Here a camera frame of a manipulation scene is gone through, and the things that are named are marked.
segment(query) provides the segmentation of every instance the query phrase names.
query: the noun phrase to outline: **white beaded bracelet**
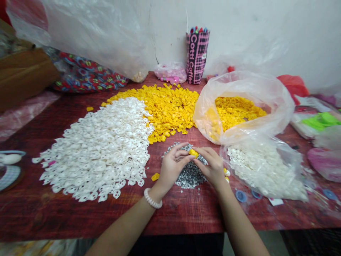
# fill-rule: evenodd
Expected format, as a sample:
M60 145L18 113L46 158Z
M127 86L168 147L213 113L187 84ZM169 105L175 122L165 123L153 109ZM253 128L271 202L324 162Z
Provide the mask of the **white beaded bracelet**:
M160 203L153 201L153 199L151 199L150 196L148 195L149 190L150 190L150 188L145 189L145 198L146 198L148 204L150 204L155 209L160 209L162 207L162 200Z

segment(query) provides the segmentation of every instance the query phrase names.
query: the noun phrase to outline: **pile of white plastic pieces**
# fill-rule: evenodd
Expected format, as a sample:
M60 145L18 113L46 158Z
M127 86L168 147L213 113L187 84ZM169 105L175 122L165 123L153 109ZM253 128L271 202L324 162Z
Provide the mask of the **pile of white plastic pieces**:
M234 174L262 195L269 198L308 200L297 170L297 165L301 166L301 160L295 164L285 164L272 141L245 141L229 146L227 155Z
M80 202L116 199L126 185L144 185L149 159L148 136L154 127L147 118L143 101L134 97L113 101L89 112L64 131L51 149L33 158L41 161L45 172L40 180L52 185L54 193L73 194Z

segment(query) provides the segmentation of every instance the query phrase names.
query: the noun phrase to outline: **white wall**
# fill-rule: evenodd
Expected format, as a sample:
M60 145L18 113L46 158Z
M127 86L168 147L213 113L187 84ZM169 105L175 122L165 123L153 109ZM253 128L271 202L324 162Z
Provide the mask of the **white wall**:
M148 67L186 60L188 26L211 30L206 70L223 53L236 53L258 37L279 38L288 52L274 75L300 75L307 87L341 87L341 0L136 0L148 30Z

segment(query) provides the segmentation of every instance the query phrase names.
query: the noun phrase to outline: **green plastic item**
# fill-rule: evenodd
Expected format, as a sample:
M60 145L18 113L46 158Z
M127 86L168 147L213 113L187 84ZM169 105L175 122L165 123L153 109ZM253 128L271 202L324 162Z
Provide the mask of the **green plastic item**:
M314 117L304 119L302 123L318 131L323 131L330 126L341 125L341 122L329 112L319 113Z

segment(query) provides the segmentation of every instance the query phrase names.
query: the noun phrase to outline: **plaid pattern container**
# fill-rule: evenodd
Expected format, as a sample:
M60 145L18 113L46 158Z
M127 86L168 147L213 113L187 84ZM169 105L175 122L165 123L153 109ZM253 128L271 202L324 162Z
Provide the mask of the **plaid pattern container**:
M205 69L207 47L210 31L205 33L186 33L187 43L187 81L189 84L200 84Z

